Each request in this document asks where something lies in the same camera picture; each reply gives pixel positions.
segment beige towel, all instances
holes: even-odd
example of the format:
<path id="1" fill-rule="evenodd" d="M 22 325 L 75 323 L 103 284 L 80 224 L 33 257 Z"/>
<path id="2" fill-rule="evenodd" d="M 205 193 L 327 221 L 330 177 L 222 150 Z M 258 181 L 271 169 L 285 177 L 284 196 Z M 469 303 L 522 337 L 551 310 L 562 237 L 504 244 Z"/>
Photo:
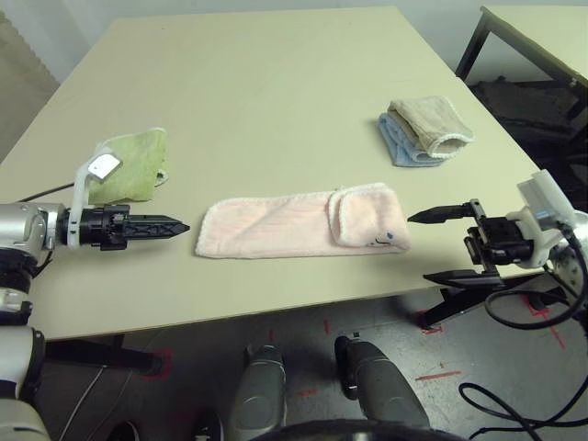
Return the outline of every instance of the beige towel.
<path id="1" fill-rule="evenodd" d="M 432 158 L 452 158 L 474 141 L 472 131 L 444 96 L 393 100 L 388 111 L 393 118 L 398 112 Z"/>

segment stacked towels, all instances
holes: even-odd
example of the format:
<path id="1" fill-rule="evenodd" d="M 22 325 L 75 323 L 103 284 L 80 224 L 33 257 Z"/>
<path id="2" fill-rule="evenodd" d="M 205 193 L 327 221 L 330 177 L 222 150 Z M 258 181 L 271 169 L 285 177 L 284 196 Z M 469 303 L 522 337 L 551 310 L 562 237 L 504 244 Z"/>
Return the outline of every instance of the stacked towels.
<path id="1" fill-rule="evenodd" d="M 474 141 L 472 131 L 444 96 L 394 100 L 380 115 L 378 126 L 400 167 L 441 165 Z"/>

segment black cable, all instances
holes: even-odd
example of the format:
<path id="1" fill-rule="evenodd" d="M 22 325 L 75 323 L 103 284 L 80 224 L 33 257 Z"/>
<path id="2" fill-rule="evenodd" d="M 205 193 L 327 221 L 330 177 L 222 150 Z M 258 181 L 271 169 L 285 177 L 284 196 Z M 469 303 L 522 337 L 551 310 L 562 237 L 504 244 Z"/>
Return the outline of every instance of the black cable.
<path id="1" fill-rule="evenodd" d="M 65 188 L 69 188 L 69 187 L 73 187 L 73 186 L 74 186 L 74 183 L 70 182 L 69 184 L 64 184 L 62 186 L 58 186 L 58 187 L 52 188 L 50 190 L 41 191 L 40 193 L 37 193 L 36 195 L 32 195 L 27 198 L 23 198 L 21 200 L 18 200 L 17 202 L 29 202 L 30 200 L 40 198 L 41 196 L 50 195 L 51 193 L 55 193 L 57 191 L 62 191 Z"/>
<path id="2" fill-rule="evenodd" d="M 573 233 L 573 229 L 571 227 L 564 225 L 562 223 L 559 223 L 558 229 L 561 231 L 561 233 L 563 234 L 563 237 L 565 237 L 566 241 L 568 241 L 570 248 L 576 254 L 576 258 L 578 259 L 578 261 L 580 263 L 580 269 L 582 270 L 582 290 L 580 292 L 580 295 L 578 295 L 578 297 L 576 298 L 576 301 L 574 301 L 572 303 L 572 305 L 566 311 L 562 312 L 560 315 L 553 317 L 551 319 L 545 320 L 544 322 L 520 323 L 520 322 L 511 322 L 509 320 L 506 320 L 506 319 L 502 318 L 501 316 L 499 316 L 496 312 L 494 312 L 494 310 L 492 308 L 492 304 L 494 303 L 494 301 L 497 299 L 500 299 L 502 297 L 518 296 L 518 295 L 522 295 L 522 294 L 544 295 L 544 293 L 537 292 L 537 291 L 521 290 L 521 289 L 512 289 L 512 290 L 508 290 L 508 291 L 494 292 L 493 294 L 488 296 L 484 306 L 486 307 L 486 311 L 488 312 L 488 315 L 490 315 L 495 321 L 502 323 L 503 325 L 508 326 L 510 328 L 522 329 L 522 330 L 526 330 L 526 331 L 536 330 L 536 329 L 545 329 L 545 328 L 549 328 L 550 326 L 554 326 L 556 324 L 560 324 L 562 322 L 565 322 L 566 320 L 572 318 L 580 310 L 580 308 L 582 307 L 582 305 L 586 301 L 586 298 L 588 297 L 588 269 L 586 268 L 586 261 L 584 259 L 583 253 L 582 253 L 582 245 L 580 244 L 580 241 L 578 241 L 578 238 Z M 569 292 L 573 292 L 571 290 L 570 286 L 568 286 L 567 284 L 564 285 L 564 288 L 566 288 Z"/>
<path id="3" fill-rule="evenodd" d="M 535 432 L 535 429 L 533 428 L 533 426 L 531 425 L 531 423 L 526 419 L 523 418 L 515 409 L 513 409 L 511 406 L 509 406 L 505 401 L 503 401 L 501 398 L 499 398 L 498 396 L 494 395 L 492 392 L 490 392 L 487 389 L 484 389 L 482 386 L 479 386 L 475 383 L 461 383 L 459 385 L 459 394 L 461 395 L 461 397 L 467 401 L 469 404 L 473 405 L 474 407 L 480 408 L 478 407 L 479 404 L 472 401 L 467 395 L 465 395 L 463 393 L 464 389 L 474 389 L 477 390 L 479 393 L 481 393 L 482 395 L 486 395 L 488 398 L 490 398 L 491 400 L 493 400 L 494 402 L 496 402 L 500 407 L 502 407 L 503 409 L 505 409 L 510 415 L 511 417 L 517 421 L 519 424 L 521 424 L 523 426 L 523 428 L 526 430 L 526 432 L 531 436 L 531 438 L 533 438 L 534 441 L 542 441 L 540 436 L 537 435 L 537 432 Z M 469 439 L 473 439 L 476 436 L 478 436 L 479 434 L 483 434 L 485 432 L 482 432 L 484 429 L 480 429 L 478 432 L 476 432 L 475 434 L 473 434 L 472 436 L 469 437 Z"/>
<path id="4" fill-rule="evenodd" d="M 472 400 L 470 397 L 468 397 L 465 394 L 465 392 L 464 392 L 465 389 L 477 390 L 478 392 L 487 396 L 491 400 L 500 404 L 509 413 L 500 413 L 500 412 L 494 411 L 492 409 L 489 409 L 487 407 L 484 407 L 481 404 L 476 403 L 474 400 Z M 511 413 L 511 410 L 513 410 L 513 409 L 510 406 L 505 407 L 504 401 L 502 401 L 496 395 L 491 393 L 489 390 L 484 389 L 480 385 L 477 385 L 474 383 L 462 383 L 459 385 L 459 388 L 458 388 L 459 395 L 461 395 L 461 398 L 463 398 L 468 404 L 475 407 L 479 411 L 487 413 L 488 415 L 502 418 L 504 420 L 517 421 L 518 423 L 520 423 L 522 425 L 522 427 L 482 427 L 480 430 L 473 433 L 469 437 L 469 439 L 474 439 L 476 436 L 481 435 L 481 434 L 486 434 L 488 432 L 528 432 L 531 435 L 531 433 L 528 431 L 528 427 L 530 427 L 533 431 L 535 431 L 535 430 L 540 429 L 542 427 L 580 427 L 582 425 L 587 425 L 588 418 L 582 418 L 581 420 L 564 421 L 564 422 L 557 421 L 563 415 L 565 415 L 578 402 L 578 400 L 586 392 L 586 389 L 588 389 L 588 377 L 586 377 L 584 379 L 580 388 L 576 391 L 576 393 L 574 393 L 573 397 L 571 397 L 571 400 L 565 406 L 563 406 L 563 408 L 559 412 L 555 413 L 553 416 L 551 416 L 547 420 L 535 420 L 532 418 L 521 417 L 518 413 L 516 415 L 514 413 Z"/>

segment pink towel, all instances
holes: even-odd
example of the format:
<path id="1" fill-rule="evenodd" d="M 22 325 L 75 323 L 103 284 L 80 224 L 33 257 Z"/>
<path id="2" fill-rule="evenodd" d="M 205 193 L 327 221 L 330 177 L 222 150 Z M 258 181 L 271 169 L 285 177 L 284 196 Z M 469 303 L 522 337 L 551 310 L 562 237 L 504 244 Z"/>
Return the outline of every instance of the pink towel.
<path id="1" fill-rule="evenodd" d="M 401 253 L 410 247 L 396 193 L 384 184 L 369 184 L 223 200 L 207 212 L 196 254 L 255 259 Z"/>

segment white wall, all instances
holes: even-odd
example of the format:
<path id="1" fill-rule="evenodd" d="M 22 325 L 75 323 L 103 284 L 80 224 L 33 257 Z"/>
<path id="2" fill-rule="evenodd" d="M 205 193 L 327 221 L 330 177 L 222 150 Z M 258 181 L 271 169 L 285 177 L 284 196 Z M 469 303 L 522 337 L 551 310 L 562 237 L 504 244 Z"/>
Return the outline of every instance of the white wall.
<path id="1" fill-rule="evenodd" d="M 455 69 L 484 5 L 588 5 L 588 0 L 0 0 L 0 9 L 62 82 L 116 17 L 396 5 L 439 56 Z M 390 44 L 402 44 L 391 41 Z M 547 78 L 490 37 L 469 82 Z"/>

